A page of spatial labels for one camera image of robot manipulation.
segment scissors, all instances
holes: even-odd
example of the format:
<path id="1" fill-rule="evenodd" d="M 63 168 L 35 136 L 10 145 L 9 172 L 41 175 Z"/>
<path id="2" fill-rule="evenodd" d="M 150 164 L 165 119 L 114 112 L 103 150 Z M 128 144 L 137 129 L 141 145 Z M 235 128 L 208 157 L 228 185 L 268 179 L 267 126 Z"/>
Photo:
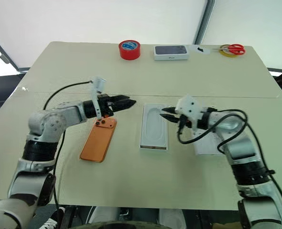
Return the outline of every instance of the scissors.
<path id="1" fill-rule="evenodd" d="M 216 50 L 229 51 L 235 55 L 243 55 L 246 52 L 246 50 L 244 49 L 244 46 L 241 44 L 224 45 L 224 47 L 216 49 Z"/>

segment red scissors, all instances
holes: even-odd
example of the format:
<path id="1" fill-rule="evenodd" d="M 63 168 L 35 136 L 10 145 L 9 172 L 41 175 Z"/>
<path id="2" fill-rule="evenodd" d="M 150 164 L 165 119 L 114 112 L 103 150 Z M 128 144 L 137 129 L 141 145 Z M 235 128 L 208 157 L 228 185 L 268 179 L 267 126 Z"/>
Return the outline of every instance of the red scissors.
<path id="1" fill-rule="evenodd" d="M 229 51 L 235 55 L 243 55 L 246 52 L 244 46 L 241 44 L 230 44 L 228 47 L 219 50 Z"/>

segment white wall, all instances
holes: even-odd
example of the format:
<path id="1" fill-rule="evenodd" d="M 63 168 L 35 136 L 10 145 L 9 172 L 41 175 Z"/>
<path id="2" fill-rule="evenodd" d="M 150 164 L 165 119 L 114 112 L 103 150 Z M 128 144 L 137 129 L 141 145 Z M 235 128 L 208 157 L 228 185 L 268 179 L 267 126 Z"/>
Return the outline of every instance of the white wall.
<path id="1" fill-rule="evenodd" d="M 216 0 L 202 43 L 250 45 L 267 67 L 282 69 L 282 0 Z"/>
<path id="2" fill-rule="evenodd" d="M 0 0 L 0 45 L 30 67 L 51 41 L 189 44 L 206 0 Z"/>

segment robotic arm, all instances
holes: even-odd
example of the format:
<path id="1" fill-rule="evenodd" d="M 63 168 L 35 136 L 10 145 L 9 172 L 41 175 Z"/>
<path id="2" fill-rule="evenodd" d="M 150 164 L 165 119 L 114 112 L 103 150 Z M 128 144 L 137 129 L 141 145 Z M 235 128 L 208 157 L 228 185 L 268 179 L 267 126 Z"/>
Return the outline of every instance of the robotic arm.
<path id="1" fill-rule="evenodd" d="M 170 114 L 161 114 L 167 120 L 179 123 L 178 139 L 183 144 L 196 141 L 182 141 L 182 129 L 192 127 L 208 130 L 215 126 L 215 133 L 222 141 L 241 132 L 236 138 L 223 145 L 223 151 L 232 168 L 237 181 L 237 189 L 243 199 L 238 202 L 243 228 L 282 228 L 282 198 L 276 184 L 269 179 L 270 171 L 262 161 L 257 147 L 251 139 L 242 132 L 246 125 L 233 112 L 218 112 L 214 108 L 201 108 L 193 97 L 187 95 L 181 98 L 176 107 L 163 109 L 172 114 L 181 115 L 176 118 Z"/>
<path id="2" fill-rule="evenodd" d="M 55 165 L 55 152 L 62 133 L 70 126 L 86 122 L 100 114 L 128 109 L 136 101 L 124 95 L 100 94 L 85 102 L 64 102 L 51 110 L 34 113 L 29 119 L 30 132 L 13 176 L 8 199 L 0 200 L 0 229 L 24 229 L 38 206 L 52 198 L 56 177 L 50 173 Z"/>

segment yellow tape roll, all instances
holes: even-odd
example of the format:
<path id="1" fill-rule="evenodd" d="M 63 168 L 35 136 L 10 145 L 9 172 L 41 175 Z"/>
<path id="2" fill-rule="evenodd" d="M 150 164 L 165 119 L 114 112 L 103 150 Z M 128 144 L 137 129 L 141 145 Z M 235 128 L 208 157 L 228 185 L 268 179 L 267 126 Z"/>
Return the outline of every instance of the yellow tape roll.
<path id="1" fill-rule="evenodd" d="M 221 45 L 219 48 L 220 49 L 226 49 L 229 47 L 229 44 L 223 44 Z M 227 56 L 227 57 L 237 57 L 238 55 L 233 54 L 232 52 L 229 52 L 227 50 L 219 50 L 219 53 L 223 56 Z"/>

